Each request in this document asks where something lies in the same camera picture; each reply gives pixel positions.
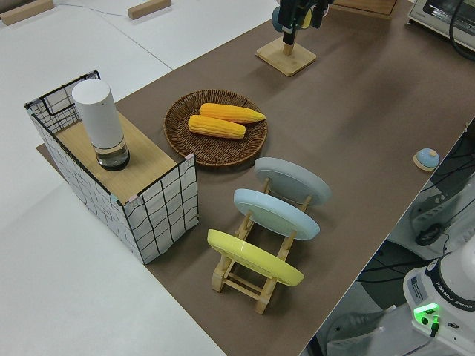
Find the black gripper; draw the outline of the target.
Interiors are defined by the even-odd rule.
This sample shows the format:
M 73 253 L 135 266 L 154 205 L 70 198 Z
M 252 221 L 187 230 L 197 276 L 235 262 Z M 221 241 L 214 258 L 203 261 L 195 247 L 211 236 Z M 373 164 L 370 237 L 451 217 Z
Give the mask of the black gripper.
M 281 0 L 279 1 L 278 23 L 282 26 L 283 42 L 293 45 L 296 32 L 295 28 L 301 26 L 308 11 L 308 1 L 302 0 Z M 327 0 L 318 0 L 312 10 L 311 26 L 319 28 L 323 17 L 328 10 Z

